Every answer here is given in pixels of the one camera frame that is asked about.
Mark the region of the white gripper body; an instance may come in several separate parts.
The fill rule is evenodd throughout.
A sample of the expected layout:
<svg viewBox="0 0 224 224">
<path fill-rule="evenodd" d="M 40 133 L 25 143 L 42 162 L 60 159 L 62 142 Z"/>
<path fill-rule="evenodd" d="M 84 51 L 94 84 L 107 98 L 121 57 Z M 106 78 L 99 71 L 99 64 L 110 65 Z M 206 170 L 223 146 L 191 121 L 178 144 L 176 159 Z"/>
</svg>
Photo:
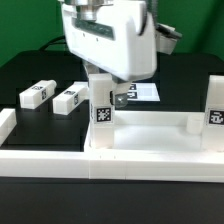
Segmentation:
<svg viewBox="0 0 224 224">
<path fill-rule="evenodd" d="M 102 4 L 93 21 L 83 19 L 81 11 L 67 2 L 61 3 L 61 12 L 71 53 L 124 81 L 153 76 L 155 30 L 144 0 Z"/>
</svg>

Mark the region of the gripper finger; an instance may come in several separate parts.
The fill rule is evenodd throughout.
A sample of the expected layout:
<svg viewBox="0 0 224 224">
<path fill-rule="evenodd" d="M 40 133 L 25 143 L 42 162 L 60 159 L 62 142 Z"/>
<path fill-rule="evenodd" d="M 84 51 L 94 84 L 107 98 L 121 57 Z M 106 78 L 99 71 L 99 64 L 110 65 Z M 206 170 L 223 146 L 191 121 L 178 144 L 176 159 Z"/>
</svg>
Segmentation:
<svg viewBox="0 0 224 224">
<path fill-rule="evenodd" d="M 114 84 L 113 86 L 113 103 L 116 108 L 125 107 L 128 103 L 127 92 L 129 90 L 128 83 Z"/>
<path fill-rule="evenodd" d="M 87 61 L 83 62 L 83 66 L 86 72 L 86 76 L 89 77 L 91 74 L 98 74 L 99 68 Z"/>
</svg>

